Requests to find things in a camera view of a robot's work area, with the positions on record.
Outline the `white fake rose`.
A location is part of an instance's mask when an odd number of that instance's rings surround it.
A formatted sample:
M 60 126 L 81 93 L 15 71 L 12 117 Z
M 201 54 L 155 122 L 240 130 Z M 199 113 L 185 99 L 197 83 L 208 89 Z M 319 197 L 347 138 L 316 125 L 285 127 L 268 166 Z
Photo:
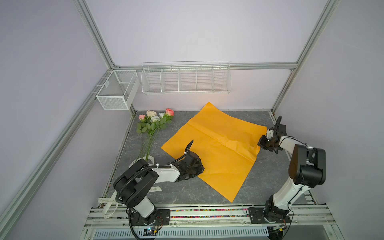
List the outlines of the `white fake rose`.
M 140 157 L 147 162 L 154 139 L 158 131 L 165 125 L 166 119 L 163 120 L 163 117 L 158 116 L 154 111 L 147 111 L 145 115 L 139 115 L 139 120 L 140 123 L 137 130 L 144 137 Z

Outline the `white mesh box basket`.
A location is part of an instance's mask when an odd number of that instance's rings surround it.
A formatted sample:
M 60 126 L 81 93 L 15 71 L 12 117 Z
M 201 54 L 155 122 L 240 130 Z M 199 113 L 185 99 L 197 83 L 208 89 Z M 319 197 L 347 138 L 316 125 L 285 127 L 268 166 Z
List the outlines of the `white mesh box basket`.
M 96 97 L 104 110 L 129 111 L 139 86 L 136 71 L 112 70 Z

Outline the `dark pink fake rose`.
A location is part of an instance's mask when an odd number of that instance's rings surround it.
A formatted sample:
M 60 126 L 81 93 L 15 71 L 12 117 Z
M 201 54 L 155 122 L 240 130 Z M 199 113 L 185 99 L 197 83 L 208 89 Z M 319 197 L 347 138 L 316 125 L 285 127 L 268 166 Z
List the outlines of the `dark pink fake rose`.
M 148 134 L 148 144 L 145 148 L 145 161 L 148 161 L 152 145 L 154 140 L 157 137 L 157 134 L 160 130 L 165 129 L 167 124 L 172 123 L 172 119 L 175 115 L 174 111 L 171 109 L 166 109 L 164 113 L 157 114 L 155 111 L 148 110 L 146 112 L 148 117 L 147 119 L 147 134 Z

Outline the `white printed ribbon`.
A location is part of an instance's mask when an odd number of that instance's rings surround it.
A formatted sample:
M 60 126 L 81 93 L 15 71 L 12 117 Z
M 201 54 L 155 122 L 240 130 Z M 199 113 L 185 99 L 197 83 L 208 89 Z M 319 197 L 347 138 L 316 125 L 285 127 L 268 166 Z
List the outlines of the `white printed ribbon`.
M 132 161 L 128 168 L 132 167 L 138 160 L 139 159 Z M 150 163 L 150 165 L 154 165 L 154 157 L 149 155 L 148 163 Z M 151 189 L 149 190 L 149 193 L 159 192 L 159 191 L 161 191 L 160 187 L 151 187 Z M 102 213 L 103 213 L 104 219 L 110 218 L 119 207 L 119 203 L 117 203 L 115 200 L 116 194 L 117 192 L 115 191 L 110 198 L 98 198 L 98 203 L 103 205 Z

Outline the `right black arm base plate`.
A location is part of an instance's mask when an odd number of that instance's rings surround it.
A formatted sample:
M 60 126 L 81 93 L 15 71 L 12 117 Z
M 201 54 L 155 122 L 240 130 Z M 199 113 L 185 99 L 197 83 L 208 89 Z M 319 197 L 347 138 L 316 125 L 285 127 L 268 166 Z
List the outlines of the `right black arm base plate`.
M 282 210 L 276 207 L 271 209 L 249 207 L 247 215 L 252 224 L 289 224 L 289 210 Z

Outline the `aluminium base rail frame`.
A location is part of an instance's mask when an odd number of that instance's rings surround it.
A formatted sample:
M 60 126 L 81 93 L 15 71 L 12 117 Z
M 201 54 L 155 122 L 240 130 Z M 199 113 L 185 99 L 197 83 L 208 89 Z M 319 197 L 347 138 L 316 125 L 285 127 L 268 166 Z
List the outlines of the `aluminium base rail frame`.
M 289 238 L 296 226 L 320 226 L 325 230 L 327 240 L 344 239 L 339 226 L 326 205 L 294 205 L 291 207 L 289 224 L 252 224 L 247 215 L 249 207 L 261 206 L 174 206 L 159 209 L 170 209 L 171 219 L 168 226 L 162 228 L 212 228 L 212 227 L 267 227 L 271 239 Z M 82 240 L 91 240 L 97 230 L 130 229 L 126 209 L 117 208 L 108 219 L 103 218 L 102 209 L 93 209 L 89 213 L 81 233 Z

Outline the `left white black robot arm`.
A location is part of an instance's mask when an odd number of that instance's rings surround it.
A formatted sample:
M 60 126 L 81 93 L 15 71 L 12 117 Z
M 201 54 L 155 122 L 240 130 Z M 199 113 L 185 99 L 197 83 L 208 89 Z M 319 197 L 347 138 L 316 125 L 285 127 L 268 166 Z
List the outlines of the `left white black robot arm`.
M 127 207 L 130 230 L 135 239 L 140 235 L 134 226 L 144 226 L 143 237 L 156 237 L 163 226 L 170 224 L 169 209 L 157 209 L 148 197 L 150 189 L 157 183 L 177 183 L 189 180 L 204 171 L 200 157 L 191 151 L 194 141 L 186 146 L 178 159 L 160 166 L 140 159 L 113 183 L 117 203 Z

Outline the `orange wrapping paper sheet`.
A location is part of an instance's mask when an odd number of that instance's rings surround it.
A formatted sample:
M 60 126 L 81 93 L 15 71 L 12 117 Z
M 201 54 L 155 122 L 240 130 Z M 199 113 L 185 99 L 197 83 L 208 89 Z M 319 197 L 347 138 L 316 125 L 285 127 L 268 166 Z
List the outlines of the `orange wrapping paper sheet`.
M 233 202 L 260 152 L 265 126 L 231 117 L 207 103 L 161 147 L 178 158 L 193 141 L 191 151 L 204 166 L 199 178 L 228 201 Z

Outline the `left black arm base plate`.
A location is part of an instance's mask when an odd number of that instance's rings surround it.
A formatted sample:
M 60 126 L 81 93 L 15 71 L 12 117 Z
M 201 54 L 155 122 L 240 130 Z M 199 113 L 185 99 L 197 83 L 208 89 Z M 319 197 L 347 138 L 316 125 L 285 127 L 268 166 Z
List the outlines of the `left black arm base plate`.
M 138 212 L 129 216 L 132 226 L 168 226 L 170 224 L 170 209 L 155 209 L 148 217 L 142 217 Z

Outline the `cream fake rose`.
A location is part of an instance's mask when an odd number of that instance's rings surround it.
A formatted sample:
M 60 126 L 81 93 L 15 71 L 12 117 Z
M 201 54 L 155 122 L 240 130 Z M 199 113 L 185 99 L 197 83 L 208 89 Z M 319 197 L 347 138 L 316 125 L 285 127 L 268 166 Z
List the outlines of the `cream fake rose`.
M 139 115 L 137 133 L 142 136 L 142 146 L 139 158 L 145 160 L 146 162 L 149 160 L 150 149 L 155 137 L 157 121 L 158 115 L 154 111 L 147 111 L 145 115 Z

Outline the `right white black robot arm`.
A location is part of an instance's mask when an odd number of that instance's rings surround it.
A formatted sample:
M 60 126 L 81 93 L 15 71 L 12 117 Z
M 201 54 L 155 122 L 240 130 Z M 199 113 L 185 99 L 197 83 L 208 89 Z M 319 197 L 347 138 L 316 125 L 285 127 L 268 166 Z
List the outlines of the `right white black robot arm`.
M 326 151 L 303 143 L 286 133 L 286 126 L 278 117 L 274 127 L 259 139 L 258 146 L 277 154 L 287 151 L 291 154 L 289 177 L 281 189 L 266 201 L 264 218 L 274 223 L 284 220 L 291 205 L 306 191 L 326 181 Z

